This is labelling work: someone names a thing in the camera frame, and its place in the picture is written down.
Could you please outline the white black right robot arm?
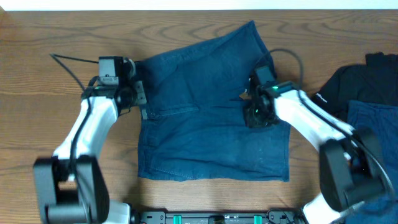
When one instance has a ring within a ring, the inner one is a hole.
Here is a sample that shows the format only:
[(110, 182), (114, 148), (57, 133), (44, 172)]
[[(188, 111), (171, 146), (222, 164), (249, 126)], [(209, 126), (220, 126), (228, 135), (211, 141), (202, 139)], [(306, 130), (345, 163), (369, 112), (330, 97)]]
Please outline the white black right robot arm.
[(295, 223), (338, 223), (373, 200), (395, 197), (370, 129), (355, 129), (334, 118), (296, 84), (278, 83), (267, 66), (255, 69), (249, 82), (252, 103), (244, 108), (246, 126), (265, 128), (284, 121), (318, 151), (321, 192), (294, 215)]

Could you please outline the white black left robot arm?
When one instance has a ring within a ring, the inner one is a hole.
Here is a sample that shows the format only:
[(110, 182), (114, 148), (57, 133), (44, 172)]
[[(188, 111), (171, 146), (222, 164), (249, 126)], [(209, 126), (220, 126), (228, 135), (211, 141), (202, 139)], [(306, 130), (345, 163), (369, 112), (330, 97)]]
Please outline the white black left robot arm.
[(136, 65), (104, 56), (99, 74), (81, 85), (81, 108), (65, 140), (33, 165), (42, 223), (138, 223), (127, 203), (111, 200), (98, 164), (109, 130), (131, 108), (147, 102)]

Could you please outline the dark blue denim shorts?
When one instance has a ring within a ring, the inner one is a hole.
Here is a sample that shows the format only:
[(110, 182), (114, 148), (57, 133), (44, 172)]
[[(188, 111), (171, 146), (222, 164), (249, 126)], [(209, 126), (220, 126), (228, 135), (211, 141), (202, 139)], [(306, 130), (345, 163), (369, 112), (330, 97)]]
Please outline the dark blue denim shorts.
[(273, 61), (254, 22), (215, 39), (137, 62), (138, 174), (152, 180), (289, 180), (290, 125), (249, 128), (241, 95)]

